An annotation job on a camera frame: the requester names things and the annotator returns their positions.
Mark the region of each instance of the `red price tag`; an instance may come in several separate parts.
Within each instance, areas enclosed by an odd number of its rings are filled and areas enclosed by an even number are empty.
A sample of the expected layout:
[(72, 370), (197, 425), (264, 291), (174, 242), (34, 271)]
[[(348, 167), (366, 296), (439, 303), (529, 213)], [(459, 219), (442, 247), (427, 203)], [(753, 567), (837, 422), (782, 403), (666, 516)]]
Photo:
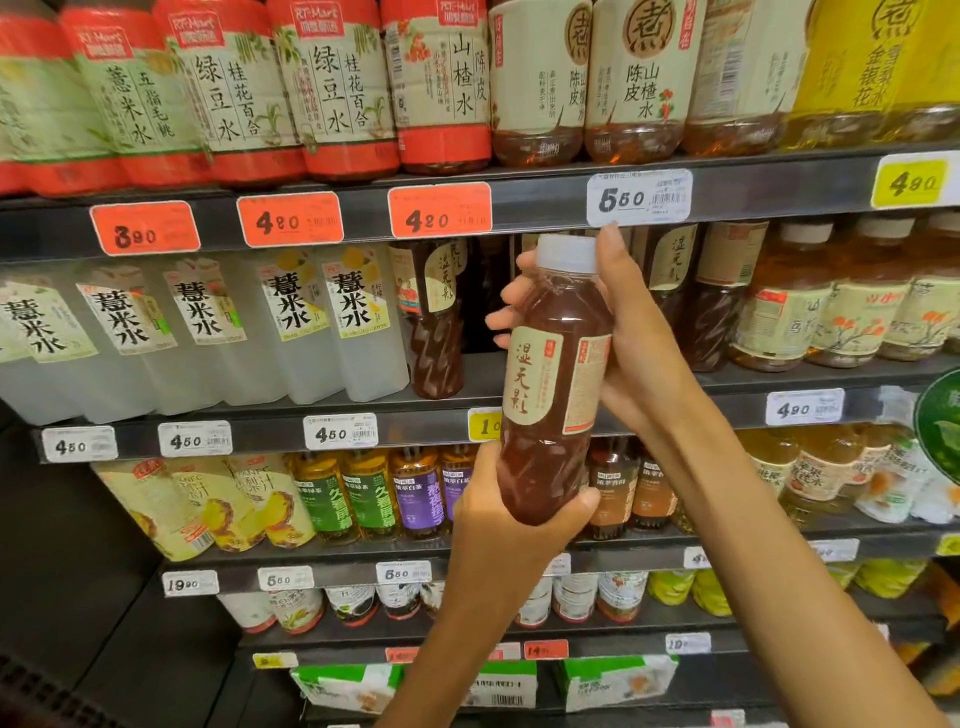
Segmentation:
[(344, 239), (336, 192), (241, 197), (237, 214), (244, 240), (251, 248), (339, 243)]
[(540, 640), (523, 643), (523, 657), (527, 660), (565, 660), (570, 656), (566, 640)]
[(393, 665), (412, 663), (419, 651), (419, 647), (387, 647), (387, 662)]
[(394, 187), (387, 196), (394, 237), (450, 237), (493, 230), (486, 182)]
[(94, 205), (90, 219), (107, 255), (191, 253), (200, 249), (193, 210), (183, 200)]

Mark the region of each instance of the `bottle with red cap band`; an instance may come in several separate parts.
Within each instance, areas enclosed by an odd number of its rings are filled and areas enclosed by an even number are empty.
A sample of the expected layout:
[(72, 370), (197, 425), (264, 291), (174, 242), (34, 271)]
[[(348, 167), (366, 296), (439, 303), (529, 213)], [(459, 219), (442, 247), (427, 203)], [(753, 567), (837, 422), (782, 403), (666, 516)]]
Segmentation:
[(60, 25), (130, 181), (141, 187), (211, 182), (181, 74), (149, 0), (70, 0)]
[(380, 5), (403, 168), (456, 175), (490, 163), (490, 53), (484, 0)]
[(376, 0), (268, 0), (307, 171), (322, 180), (400, 168)]
[(303, 177), (266, 7), (256, 0), (158, 0), (154, 17), (183, 68), (217, 182), (261, 187)]
[(3, 0), (0, 64), (0, 124), (18, 162), (17, 186), (58, 197), (130, 184), (52, 10)]

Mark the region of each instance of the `price tag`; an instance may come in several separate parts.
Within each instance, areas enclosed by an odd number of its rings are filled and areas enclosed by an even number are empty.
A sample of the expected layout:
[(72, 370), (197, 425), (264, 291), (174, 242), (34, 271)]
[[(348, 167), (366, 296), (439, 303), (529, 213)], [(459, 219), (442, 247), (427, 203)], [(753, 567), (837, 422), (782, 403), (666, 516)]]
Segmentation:
[(570, 574), (570, 554), (564, 551), (562, 554), (553, 557), (553, 560), (547, 565), (544, 576), (569, 576)]
[(870, 204), (877, 209), (958, 205), (958, 161), (956, 151), (887, 155), (876, 166)]
[(472, 443), (500, 439), (501, 407), (471, 407), (467, 410), (467, 432)]
[(764, 420), (769, 427), (838, 423), (843, 417), (845, 394), (840, 388), (771, 392)]
[(379, 561), (376, 564), (377, 584), (419, 584), (433, 581), (429, 561)]
[(688, 169), (593, 175), (587, 182), (587, 222), (592, 228), (681, 223), (690, 216), (692, 199)]
[(92, 463), (120, 456), (117, 436), (110, 425), (45, 427), (40, 441), (50, 463)]
[(200, 249), (193, 210), (183, 200), (94, 205), (90, 219), (107, 255), (189, 253)]
[(375, 448), (380, 442), (376, 415), (307, 415), (303, 418), (303, 442), (309, 450)]
[(684, 569), (709, 569), (710, 560), (702, 546), (688, 546), (684, 549)]
[(860, 549), (859, 539), (831, 539), (808, 543), (825, 564), (835, 561), (855, 561), (856, 552)]
[(213, 569), (166, 571), (160, 578), (164, 596), (205, 596), (220, 593), (220, 579)]
[(664, 641), (668, 655), (709, 655), (713, 649), (709, 632), (667, 635)]
[(299, 667), (296, 652), (255, 652), (253, 666), (257, 669), (281, 669)]
[(450, 237), (493, 230), (486, 182), (393, 187), (387, 194), (394, 237)]
[(960, 556), (960, 533), (945, 533), (937, 545), (937, 556)]
[(248, 195), (237, 200), (244, 241), (251, 248), (339, 243), (344, 221), (336, 192)]
[(523, 657), (527, 660), (565, 660), (570, 656), (566, 640), (538, 640), (523, 643)]
[(261, 567), (256, 570), (261, 592), (283, 592), (288, 589), (313, 589), (313, 568)]
[(419, 647), (387, 647), (385, 650), (387, 653), (387, 662), (392, 665), (406, 665), (412, 663), (414, 658), (417, 657), (417, 653), (420, 652)]
[(742, 708), (730, 711), (710, 711), (710, 725), (713, 728), (742, 728), (747, 724), (747, 712)]
[(233, 452), (233, 431), (226, 420), (195, 423), (162, 423), (156, 427), (163, 457), (229, 455)]
[(491, 662), (522, 660), (523, 651), (520, 649), (520, 643), (500, 643), (493, 649), (488, 659)]

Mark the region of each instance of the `white translucent bottle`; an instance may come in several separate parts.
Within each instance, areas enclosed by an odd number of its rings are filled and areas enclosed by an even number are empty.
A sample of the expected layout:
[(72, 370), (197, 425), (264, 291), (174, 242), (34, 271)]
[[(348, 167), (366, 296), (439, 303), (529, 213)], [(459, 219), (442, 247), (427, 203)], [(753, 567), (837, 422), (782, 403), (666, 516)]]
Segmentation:
[(113, 346), (143, 365), (156, 392), (156, 411), (179, 415), (216, 404), (220, 395), (177, 310), (156, 299), (164, 288), (158, 265), (152, 258), (136, 265), (82, 265), (77, 290)]
[(296, 404), (312, 404), (344, 388), (334, 333), (324, 311), (321, 274), (303, 248), (244, 254), (243, 286), (274, 323), (274, 355)]
[(166, 294), (200, 349), (221, 399), (232, 406), (276, 401), (287, 394), (270, 346), (273, 324), (232, 254), (163, 258)]
[(75, 263), (8, 268), (0, 312), (43, 373), (88, 420), (100, 424), (147, 414), (156, 396), (143, 365), (113, 346), (83, 302), (76, 276)]
[(353, 401), (370, 401), (410, 381), (387, 246), (327, 246), (317, 253), (340, 368)]
[(43, 373), (13, 326), (0, 318), (0, 400), (29, 425), (80, 417), (80, 407)]

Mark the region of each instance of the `circular brown logo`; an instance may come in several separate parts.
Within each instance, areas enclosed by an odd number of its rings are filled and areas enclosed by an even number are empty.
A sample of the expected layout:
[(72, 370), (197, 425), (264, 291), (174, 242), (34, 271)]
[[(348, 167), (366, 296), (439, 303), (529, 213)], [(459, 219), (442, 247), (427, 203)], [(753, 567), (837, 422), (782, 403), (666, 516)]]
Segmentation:
[(676, 25), (673, 0), (636, 0), (623, 24), (623, 44), (632, 56), (651, 58), (666, 48)]
[(593, 12), (589, 4), (581, 3), (566, 19), (566, 52), (577, 65), (590, 60), (590, 23)]

